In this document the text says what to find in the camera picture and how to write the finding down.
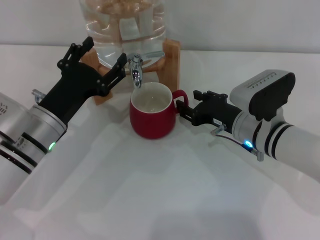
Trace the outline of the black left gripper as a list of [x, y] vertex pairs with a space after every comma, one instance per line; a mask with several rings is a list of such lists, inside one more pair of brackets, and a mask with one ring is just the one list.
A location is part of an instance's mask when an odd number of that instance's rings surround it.
[[46, 94], [39, 106], [54, 114], [65, 125], [85, 101], [93, 96], [106, 97], [111, 89], [126, 77], [127, 55], [123, 52], [105, 75], [79, 62], [94, 46], [88, 36], [82, 45], [72, 43], [64, 57], [57, 63], [61, 79]]

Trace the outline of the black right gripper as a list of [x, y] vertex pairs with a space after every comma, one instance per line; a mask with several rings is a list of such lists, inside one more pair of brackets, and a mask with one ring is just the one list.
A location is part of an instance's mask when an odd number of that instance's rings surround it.
[[176, 100], [176, 108], [179, 116], [191, 122], [194, 126], [211, 124], [216, 127], [224, 124], [225, 131], [232, 132], [232, 126], [241, 110], [227, 103], [228, 95], [218, 94], [213, 91], [193, 91], [195, 100], [201, 101], [195, 108], [191, 108], [181, 100]]

